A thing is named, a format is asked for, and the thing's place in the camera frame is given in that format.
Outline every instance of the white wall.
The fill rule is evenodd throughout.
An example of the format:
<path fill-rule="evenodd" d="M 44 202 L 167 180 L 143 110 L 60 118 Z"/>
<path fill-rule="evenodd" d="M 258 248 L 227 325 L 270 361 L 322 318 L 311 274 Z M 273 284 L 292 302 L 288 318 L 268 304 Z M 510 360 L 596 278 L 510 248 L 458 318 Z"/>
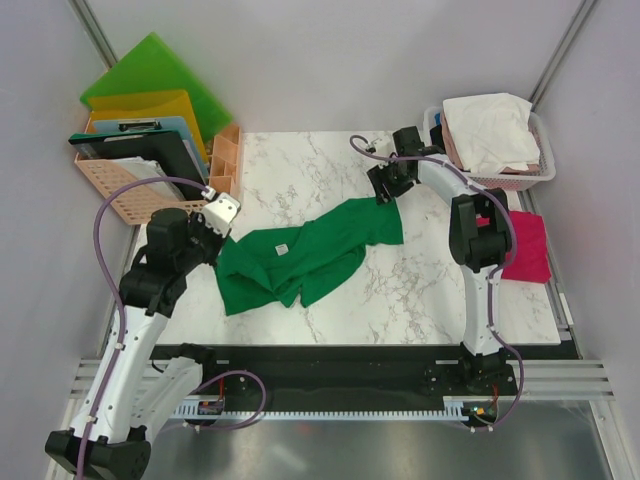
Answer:
<path fill-rule="evenodd" d="M 539 113 L 558 176 L 536 188 L 580 345 L 640 448 L 640 3 L 602 0 Z"/>
<path fill-rule="evenodd" d="M 62 0 L 4 0 L 0 45 L 0 478 L 36 480 L 109 305 L 91 243 L 100 201 L 66 143 L 104 66 Z M 128 227 L 110 213 L 103 232 L 121 264 Z"/>
<path fill-rule="evenodd" d="M 391 130 L 528 97 L 579 0 L 89 0 L 118 55 L 156 31 L 246 131 Z"/>

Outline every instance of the shirt tag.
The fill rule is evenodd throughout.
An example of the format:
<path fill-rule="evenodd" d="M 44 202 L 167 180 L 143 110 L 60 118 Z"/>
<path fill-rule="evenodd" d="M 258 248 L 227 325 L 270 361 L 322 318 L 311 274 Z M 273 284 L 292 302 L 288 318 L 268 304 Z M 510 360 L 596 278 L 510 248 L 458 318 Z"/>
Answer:
<path fill-rule="evenodd" d="M 282 256 L 285 253 L 289 253 L 289 247 L 287 247 L 286 243 L 283 243 L 282 245 L 276 245 L 276 252 L 278 253 L 278 256 Z"/>

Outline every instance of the yellow folder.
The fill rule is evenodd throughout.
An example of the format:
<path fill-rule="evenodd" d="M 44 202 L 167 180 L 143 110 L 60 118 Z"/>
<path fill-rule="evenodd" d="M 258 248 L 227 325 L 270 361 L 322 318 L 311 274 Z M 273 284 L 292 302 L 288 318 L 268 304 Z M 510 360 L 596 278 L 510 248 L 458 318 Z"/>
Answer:
<path fill-rule="evenodd" d="M 131 93 L 89 98 L 93 109 L 89 116 L 89 131 L 93 131 L 95 120 L 118 120 L 128 118 L 183 117 L 196 142 L 196 148 L 205 163 L 207 152 L 202 143 L 198 122 L 193 114 L 189 94 L 186 90 Z"/>

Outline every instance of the green t-shirt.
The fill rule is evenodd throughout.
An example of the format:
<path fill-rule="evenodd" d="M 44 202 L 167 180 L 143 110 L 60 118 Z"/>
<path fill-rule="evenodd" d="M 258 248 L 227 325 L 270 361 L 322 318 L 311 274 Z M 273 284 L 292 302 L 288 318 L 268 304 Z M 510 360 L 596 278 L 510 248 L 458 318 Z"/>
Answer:
<path fill-rule="evenodd" d="M 228 239 L 216 277 L 227 315 L 298 294 L 304 307 L 346 281 L 364 261 L 366 245 L 401 245 L 402 222 L 395 202 L 347 200 L 301 227 L 256 230 Z"/>

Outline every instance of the gray floor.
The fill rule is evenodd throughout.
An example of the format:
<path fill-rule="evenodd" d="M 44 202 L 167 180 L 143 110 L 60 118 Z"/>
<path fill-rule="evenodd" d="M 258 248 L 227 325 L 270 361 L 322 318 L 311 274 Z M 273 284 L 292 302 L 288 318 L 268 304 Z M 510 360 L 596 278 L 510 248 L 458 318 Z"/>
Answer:
<path fill-rule="evenodd" d="M 145 480 L 610 479 L 588 405 L 522 404 L 471 435 L 420 422 L 262 422 L 161 435 Z"/>

